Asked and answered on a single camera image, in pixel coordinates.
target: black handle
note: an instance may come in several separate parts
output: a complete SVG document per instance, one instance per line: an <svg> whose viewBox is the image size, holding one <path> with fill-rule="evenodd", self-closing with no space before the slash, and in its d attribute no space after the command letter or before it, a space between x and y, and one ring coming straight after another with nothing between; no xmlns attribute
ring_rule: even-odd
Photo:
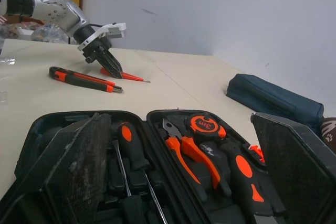
<svg viewBox="0 0 336 224"><path fill-rule="evenodd" d="M220 151L215 142L206 142L200 144L200 149L211 159L215 165L218 173L221 175L221 180L218 187L226 197L231 197L232 192L229 186L231 180L231 171L227 156L224 152Z"/></svg>
<svg viewBox="0 0 336 224"><path fill-rule="evenodd" d="M190 174L186 171L185 167L181 164L179 157L177 156L176 150L171 150L172 156L175 159L176 163L180 166L184 177L188 180L188 182L192 185L195 193L198 195L198 198L202 203L206 203L208 200L208 196L202 184L197 183Z"/></svg>
<svg viewBox="0 0 336 224"><path fill-rule="evenodd" d="M245 158L240 145L226 142L220 146L228 156L231 168L231 186L241 207L248 215L273 216L272 207L260 189L253 168Z"/></svg>
<svg viewBox="0 0 336 224"><path fill-rule="evenodd" d="M141 196L133 195L123 199L121 201L121 208L127 224L147 224Z"/></svg>
<svg viewBox="0 0 336 224"><path fill-rule="evenodd" d="M132 170L150 170L151 165L145 158L141 140L133 124L123 123L118 128L121 149L126 152Z"/></svg>

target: blue bag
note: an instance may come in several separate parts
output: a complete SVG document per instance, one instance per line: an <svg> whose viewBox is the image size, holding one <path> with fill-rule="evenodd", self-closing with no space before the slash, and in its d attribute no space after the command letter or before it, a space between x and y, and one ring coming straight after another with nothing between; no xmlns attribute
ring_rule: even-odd
<svg viewBox="0 0 336 224"><path fill-rule="evenodd" d="M256 112L277 115L304 124L321 137L319 128L324 112L321 103L259 77L240 73L230 81L226 95Z"/></svg>

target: beige table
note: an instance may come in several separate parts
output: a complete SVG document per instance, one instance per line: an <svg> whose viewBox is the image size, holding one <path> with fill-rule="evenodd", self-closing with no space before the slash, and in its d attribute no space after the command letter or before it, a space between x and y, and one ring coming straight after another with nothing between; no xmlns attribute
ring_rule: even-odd
<svg viewBox="0 0 336 224"><path fill-rule="evenodd" d="M126 110L145 120L148 112L158 109L208 110L251 144L258 144L250 123L252 110L223 93L239 70L212 56L126 49L111 52L125 72L152 83L103 76L100 65L85 63L76 46L5 41L0 55L0 198L15 180L14 169L31 124L48 113ZM106 93L53 80L48 76L50 66L109 79L125 93Z"/></svg>

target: orange pliers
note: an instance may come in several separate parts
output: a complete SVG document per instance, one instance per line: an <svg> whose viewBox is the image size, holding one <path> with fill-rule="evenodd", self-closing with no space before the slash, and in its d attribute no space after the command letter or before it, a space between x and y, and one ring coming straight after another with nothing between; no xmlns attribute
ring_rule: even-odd
<svg viewBox="0 0 336 224"><path fill-rule="evenodd" d="M217 189L218 185L220 185L224 194L227 196L231 196L231 189L229 185L227 184L227 182L221 179L221 175L219 174L213 162L197 147L197 145L194 143L194 139L192 137L182 136L179 130L167 119L163 119L162 124L163 128L167 131L169 135L169 138L165 141L166 145L171 151L174 151L178 158L178 161L189 173L192 179L198 184L201 184L198 178L184 162L181 151L185 155L191 157L194 161L204 163L211 173L213 188Z"/></svg>

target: orange tape measure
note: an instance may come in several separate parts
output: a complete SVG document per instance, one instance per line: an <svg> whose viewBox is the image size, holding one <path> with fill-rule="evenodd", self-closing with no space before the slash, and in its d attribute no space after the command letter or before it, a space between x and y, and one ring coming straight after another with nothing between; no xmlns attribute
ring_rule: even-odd
<svg viewBox="0 0 336 224"><path fill-rule="evenodd" d="M226 136L225 129L219 125L212 117L207 114L193 114L187 121L189 128L195 135L195 138L201 140L211 140L210 138L218 139Z"/></svg>

